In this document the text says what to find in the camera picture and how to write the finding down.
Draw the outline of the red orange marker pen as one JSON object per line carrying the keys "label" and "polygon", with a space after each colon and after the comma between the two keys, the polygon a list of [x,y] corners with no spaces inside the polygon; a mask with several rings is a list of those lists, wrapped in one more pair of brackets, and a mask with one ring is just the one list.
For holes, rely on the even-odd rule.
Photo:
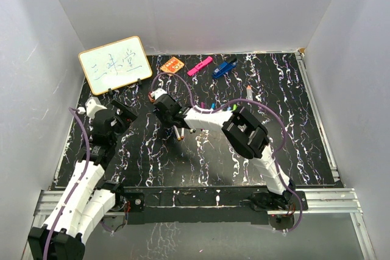
{"label": "red orange marker pen", "polygon": [[173,128],[174,128],[174,132],[175,132],[175,135],[176,135],[176,137],[177,137],[177,140],[178,140],[178,141],[181,141],[181,135],[180,135],[180,133],[179,133],[178,128],[177,128],[175,125],[173,126]]}

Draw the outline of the thick orange highlighter pen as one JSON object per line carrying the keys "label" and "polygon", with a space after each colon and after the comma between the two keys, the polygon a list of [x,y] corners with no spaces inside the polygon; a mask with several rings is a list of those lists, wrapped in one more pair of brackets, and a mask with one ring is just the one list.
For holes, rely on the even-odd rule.
{"label": "thick orange highlighter pen", "polygon": [[253,100],[253,92],[252,92],[252,87],[250,85],[247,86],[246,93],[247,93],[246,99]]}

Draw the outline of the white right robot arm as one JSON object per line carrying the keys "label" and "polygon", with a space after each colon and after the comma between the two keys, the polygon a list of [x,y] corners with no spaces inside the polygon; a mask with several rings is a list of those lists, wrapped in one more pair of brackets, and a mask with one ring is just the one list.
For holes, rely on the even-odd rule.
{"label": "white right robot arm", "polygon": [[268,193],[262,197],[278,209],[293,203],[293,182],[275,161],[266,127],[247,108],[212,111],[182,107],[163,89],[149,93],[149,99],[156,117],[166,127],[223,133],[234,151],[252,162],[263,177]]}

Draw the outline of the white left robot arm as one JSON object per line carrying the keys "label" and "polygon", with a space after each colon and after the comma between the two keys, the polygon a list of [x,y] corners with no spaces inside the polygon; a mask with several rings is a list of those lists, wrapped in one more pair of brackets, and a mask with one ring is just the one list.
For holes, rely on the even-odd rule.
{"label": "white left robot arm", "polygon": [[122,184],[102,178],[118,139],[137,116],[118,100],[111,104],[113,110],[92,97],[84,107],[70,108],[82,131],[84,153],[53,211],[29,232],[33,259],[83,259],[87,240],[105,215],[110,210],[130,211]]}

